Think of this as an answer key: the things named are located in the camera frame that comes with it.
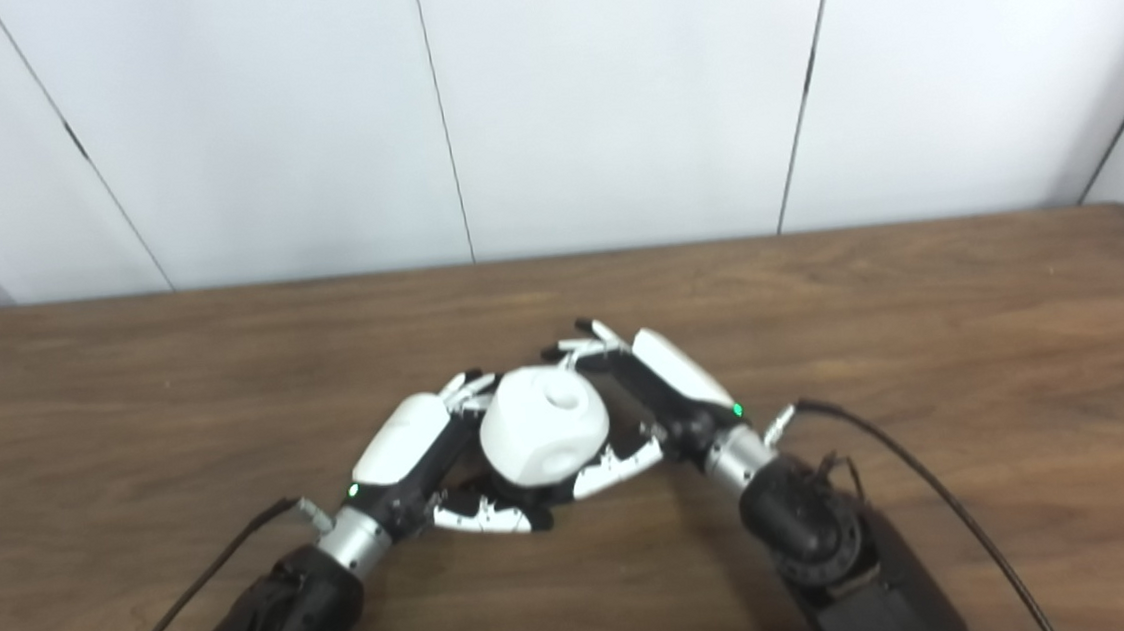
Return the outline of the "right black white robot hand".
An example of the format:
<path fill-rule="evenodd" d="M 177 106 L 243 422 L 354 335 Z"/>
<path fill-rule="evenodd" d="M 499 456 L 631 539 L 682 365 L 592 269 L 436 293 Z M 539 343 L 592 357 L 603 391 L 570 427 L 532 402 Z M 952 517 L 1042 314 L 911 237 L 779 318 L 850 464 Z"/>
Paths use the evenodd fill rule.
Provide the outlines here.
<path fill-rule="evenodd" d="M 575 328 L 584 337 L 560 340 L 543 349 L 543 359 L 572 373 L 607 375 L 652 420 L 641 424 L 627 447 L 606 444 L 571 476 L 572 501 L 638 477 L 665 459 L 694 465 L 741 497 L 758 470 L 771 463 L 765 447 L 747 429 L 743 407 L 669 339 L 642 328 L 626 342 L 589 318 L 577 319 Z"/>

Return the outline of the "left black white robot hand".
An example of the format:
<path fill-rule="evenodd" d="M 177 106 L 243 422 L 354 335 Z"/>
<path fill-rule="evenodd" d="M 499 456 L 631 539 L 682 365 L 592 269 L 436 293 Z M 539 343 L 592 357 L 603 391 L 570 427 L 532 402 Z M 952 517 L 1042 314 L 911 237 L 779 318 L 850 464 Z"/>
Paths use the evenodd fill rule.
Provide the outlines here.
<path fill-rule="evenodd" d="M 499 381 L 500 375 L 475 368 L 439 393 L 404 398 L 354 465 L 344 505 L 368 515 L 392 541 L 430 526 L 478 534 L 552 530 L 549 508 L 508 502 L 487 474 L 446 483 L 460 457 L 479 444 L 480 422 Z"/>

